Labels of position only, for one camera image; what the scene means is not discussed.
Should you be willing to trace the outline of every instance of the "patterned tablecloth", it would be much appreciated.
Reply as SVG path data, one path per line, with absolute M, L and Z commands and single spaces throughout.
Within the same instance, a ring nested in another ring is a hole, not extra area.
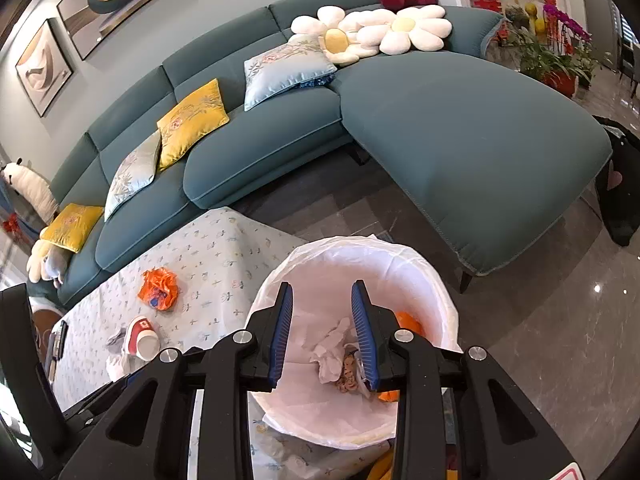
M 65 353 L 53 391 L 62 410 L 110 382 L 107 339 L 136 316 L 147 316 L 161 346 L 183 351 L 210 348 L 244 327 L 255 295 L 269 273 L 305 241 L 223 207 L 175 232 L 124 267 L 63 318 L 69 325 Z M 142 273 L 165 266 L 177 275 L 180 294 L 168 312 L 137 297 Z M 144 362 L 137 360 L 137 367 Z M 263 423 L 264 412 L 249 401 L 252 460 L 256 480 L 343 479 L 375 460 L 388 444 L 357 451 L 316 446 L 278 433 Z M 196 478 L 199 413 L 196 398 L 189 478 Z

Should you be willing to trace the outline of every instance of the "sofa leg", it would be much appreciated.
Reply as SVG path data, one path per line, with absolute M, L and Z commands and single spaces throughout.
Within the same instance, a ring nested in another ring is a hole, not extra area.
M 371 160 L 371 155 L 369 155 L 369 153 L 367 153 L 355 140 L 347 144 L 344 149 L 347 151 L 347 154 L 356 161 L 358 166 L 364 166 Z
M 471 283 L 471 278 L 473 276 L 466 272 L 466 270 L 462 271 L 462 277 L 460 278 L 460 294 L 464 294 L 465 291 L 469 287 L 469 283 Z

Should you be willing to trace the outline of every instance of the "flower-shaped cushion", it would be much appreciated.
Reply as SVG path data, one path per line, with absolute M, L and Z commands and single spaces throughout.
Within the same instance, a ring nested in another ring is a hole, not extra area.
M 442 40 L 452 29 L 451 22 L 444 20 L 445 13 L 441 6 L 432 5 L 399 10 L 391 21 L 388 16 L 371 16 L 364 19 L 366 26 L 358 30 L 356 41 L 363 48 L 377 47 L 390 56 L 404 54 L 412 45 L 428 52 L 441 50 Z
M 393 14 L 389 10 L 380 10 Z M 289 42 L 296 41 L 299 34 L 316 35 L 325 56 L 339 66 L 375 56 L 380 51 L 378 46 L 364 47 L 356 39 L 357 32 L 364 26 L 359 20 L 362 14 L 364 12 L 346 14 L 340 7 L 334 6 L 320 7 L 318 18 L 298 16 L 293 20 L 291 31 L 294 35 Z

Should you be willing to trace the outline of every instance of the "trash bag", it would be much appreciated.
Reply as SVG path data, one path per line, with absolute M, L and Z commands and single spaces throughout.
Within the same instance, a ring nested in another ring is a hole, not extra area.
M 371 302 L 404 310 L 422 324 L 434 346 L 458 351 L 458 311 L 438 273 L 409 247 L 375 237 L 334 237 L 296 248 L 262 284 L 251 308 L 274 304 L 282 281 L 293 287 L 293 317 L 282 378 L 270 394 L 252 393 L 264 421 L 281 433 L 321 446 L 361 449 L 392 438 L 396 402 L 340 393 L 321 384 L 312 351 L 341 319 L 351 329 L 345 343 L 356 342 L 351 317 L 351 285 L 364 280 Z
M 640 226 L 640 139 L 616 121 L 594 118 L 604 126 L 613 148 L 595 180 L 602 222 L 611 239 L 627 247 Z

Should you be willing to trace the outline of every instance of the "trash can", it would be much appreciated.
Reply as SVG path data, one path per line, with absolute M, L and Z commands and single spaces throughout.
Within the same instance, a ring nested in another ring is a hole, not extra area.
M 325 238 L 296 248 L 262 284 L 250 314 L 293 287 L 293 317 L 282 378 L 270 394 L 252 393 L 264 421 L 321 446 L 360 449 L 395 436 L 396 402 L 340 393 L 321 384 L 312 351 L 340 320 L 351 319 L 351 285 L 364 280 L 373 304 L 405 311 L 439 348 L 460 352 L 458 311 L 438 273 L 415 250 L 375 237 Z M 345 342 L 355 342 L 353 328 Z

